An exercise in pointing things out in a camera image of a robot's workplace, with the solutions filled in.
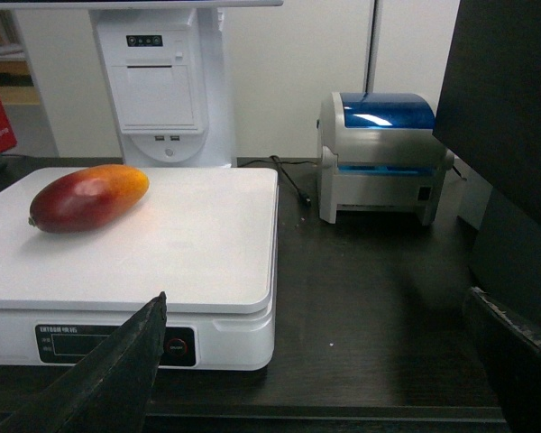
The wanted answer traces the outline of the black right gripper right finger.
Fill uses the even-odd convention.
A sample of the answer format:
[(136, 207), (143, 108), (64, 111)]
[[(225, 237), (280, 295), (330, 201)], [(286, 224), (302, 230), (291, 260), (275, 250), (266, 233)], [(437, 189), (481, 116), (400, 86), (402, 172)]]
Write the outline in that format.
[(463, 318), (510, 430), (541, 432), (541, 328), (478, 287)]

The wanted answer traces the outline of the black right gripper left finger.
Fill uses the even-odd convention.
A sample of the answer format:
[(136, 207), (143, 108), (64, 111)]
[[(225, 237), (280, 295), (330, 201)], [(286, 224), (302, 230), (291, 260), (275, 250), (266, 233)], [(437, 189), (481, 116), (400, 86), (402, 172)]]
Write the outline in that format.
[(0, 422), (0, 432), (140, 432), (163, 354), (162, 292), (38, 397)]

